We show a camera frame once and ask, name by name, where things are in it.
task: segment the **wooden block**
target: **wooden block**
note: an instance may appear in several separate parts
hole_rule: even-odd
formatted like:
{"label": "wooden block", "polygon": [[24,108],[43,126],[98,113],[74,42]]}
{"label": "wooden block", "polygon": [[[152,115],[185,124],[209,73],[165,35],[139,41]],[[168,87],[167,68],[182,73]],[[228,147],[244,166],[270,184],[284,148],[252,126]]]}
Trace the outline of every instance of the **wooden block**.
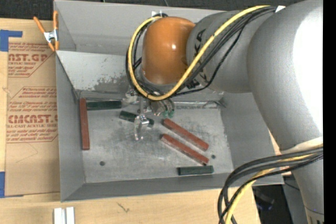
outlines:
{"label": "wooden block", "polygon": [[207,157],[194,151],[190,147],[186,146],[185,144],[182,144],[180,141],[172,138],[167,134],[163,134],[163,136],[161,137],[161,141],[173,147],[174,149],[180,151],[184,155],[194,159],[195,161],[199,162],[202,165],[206,165],[209,162],[209,159]]}
{"label": "wooden block", "polygon": [[188,142],[192,143],[193,145],[197,146],[199,149],[203,151],[206,151],[209,148],[208,143],[198,138],[196,135],[192,134],[186,129],[182,128],[181,126],[171,121],[170,119],[165,119],[163,121],[163,126],[173,131],[174,133],[178,134],[180,137],[186,139]]}
{"label": "wooden block", "polygon": [[88,111],[86,108],[86,99],[79,99],[79,114],[80,114],[80,129],[82,135],[82,150],[87,151],[90,149],[90,136],[89,136],[89,122]]}

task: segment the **cardboard box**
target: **cardboard box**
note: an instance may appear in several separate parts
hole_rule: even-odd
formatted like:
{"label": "cardboard box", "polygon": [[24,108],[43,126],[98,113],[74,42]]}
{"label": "cardboard box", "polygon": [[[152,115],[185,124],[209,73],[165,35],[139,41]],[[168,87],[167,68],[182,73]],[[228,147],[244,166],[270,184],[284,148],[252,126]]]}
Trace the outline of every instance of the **cardboard box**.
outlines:
{"label": "cardboard box", "polygon": [[[52,22],[42,24],[52,29]],[[0,98],[8,99],[5,196],[59,191],[55,54],[33,20],[0,19],[0,29],[23,32],[9,38]]]}

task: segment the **yellow cable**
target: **yellow cable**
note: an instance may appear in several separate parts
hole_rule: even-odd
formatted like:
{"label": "yellow cable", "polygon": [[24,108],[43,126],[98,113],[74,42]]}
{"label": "yellow cable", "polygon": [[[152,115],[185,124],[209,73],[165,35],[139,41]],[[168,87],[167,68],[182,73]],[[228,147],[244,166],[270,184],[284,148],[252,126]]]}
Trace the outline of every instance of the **yellow cable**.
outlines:
{"label": "yellow cable", "polygon": [[132,48],[133,48],[133,44],[135,41],[135,38],[137,37],[139,31],[141,30],[141,28],[146,25],[148,22],[151,22],[157,18],[161,18],[161,17],[154,17],[154,18],[149,18],[146,21],[144,21],[134,32],[133,37],[131,39],[130,42],[130,46],[128,49],[128,69],[129,69],[129,73],[130,73],[130,77],[131,80],[134,84],[134,86],[137,88],[137,90],[144,95],[145,97],[147,97],[150,100],[153,101],[161,101],[164,100],[166,98],[169,98],[171,95],[173,95],[175,93],[175,91],[178,90],[178,88],[183,84],[183,82],[187,79],[187,77],[189,76],[189,74],[191,73],[191,71],[193,70],[193,68],[196,66],[196,64],[198,63],[198,61],[200,60],[200,58],[202,57],[202,55],[204,54],[205,50],[208,48],[208,46],[211,44],[211,42],[226,28],[228,27],[230,24],[232,24],[235,20],[243,17],[244,15],[253,12],[257,9],[263,8],[263,7],[268,7],[268,5],[264,5],[264,6],[255,6],[252,8],[248,8],[246,10],[243,10],[242,12],[234,15],[233,17],[231,17],[228,21],[226,21],[222,26],[220,26],[219,29],[217,29],[217,31],[215,31],[215,33],[207,40],[207,42],[204,44],[204,46],[201,48],[201,50],[199,51],[199,53],[197,54],[197,56],[195,57],[195,59],[192,61],[192,63],[190,64],[190,66],[187,68],[186,72],[183,74],[183,76],[181,77],[181,79],[178,81],[178,83],[167,93],[165,93],[164,95],[161,96],[155,96],[155,95],[151,95],[149,93],[147,93],[145,90],[143,90],[141,88],[141,86],[138,84],[136,77],[134,75],[133,72],[133,68],[132,68]]}
{"label": "yellow cable", "polygon": [[[287,159],[283,159],[279,162],[287,162],[287,161],[296,161],[296,160],[299,160],[299,159],[303,159],[303,158],[306,158],[308,156],[311,156],[313,154],[308,154],[308,155],[304,155],[304,156],[298,156],[298,157],[293,157],[293,158],[287,158]],[[266,169],[266,170],[262,170],[262,171],[259,171],[258,173],[256,173],[252,178],[255,178],[255,177],[258,177],[258,176],[261,176],[261,175],[265,175],[267,174],[268,172],[274,170],[275,168],[270,168],[270,169]],[[249,182],[248,184],[246,184],[242,189],[241,191],[238,193],[238,195],[236,196],[236,199],[233,201],[229,211],[226,213],[226,218],[225,218],[225,224],[230,224],[231,222],[231,217],[233,215],[233,211],[235,210],[236,206],[238,205],[239,203],[239,200],[242,198],[242,196],[244,195],[245,191],[253,185],[253,183],[255,182],[256,180],[253,180],[251,182]]]}

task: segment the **blue tape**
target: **blue tape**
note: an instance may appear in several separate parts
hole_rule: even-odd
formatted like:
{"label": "blue tape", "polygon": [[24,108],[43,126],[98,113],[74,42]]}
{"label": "blue tape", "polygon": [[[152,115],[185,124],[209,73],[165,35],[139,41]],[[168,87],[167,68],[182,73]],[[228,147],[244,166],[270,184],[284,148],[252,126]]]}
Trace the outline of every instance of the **blue tape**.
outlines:
{"label": "blue tape", "polygon": [[0,172],[0,198],[5,197],[5,172]]}
{"label": "blue tape", "polygon": [[0,51],[8,51],[9,37],[22,37],[22,31],[0,30]]}

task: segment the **orange clip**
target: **orange clip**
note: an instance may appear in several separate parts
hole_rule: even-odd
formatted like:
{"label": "orange clip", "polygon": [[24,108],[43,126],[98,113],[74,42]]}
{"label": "orange clip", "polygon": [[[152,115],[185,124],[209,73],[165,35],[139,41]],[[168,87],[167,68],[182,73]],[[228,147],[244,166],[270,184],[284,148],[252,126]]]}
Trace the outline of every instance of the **orange clip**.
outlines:
{"label": "orange clip", "polygon": [[[34,16],[33,20],[36,22],[38,29],[44,34],[46,40],[48,41],[48,46],[52,51],[58,50],[59,41],[58,41],[58,12],[55,10],[53,14],[54,29],[51,32],[46,32],[43,25],[37,17]],[[51,40],[55,40],[55,46],[52,45]]]}

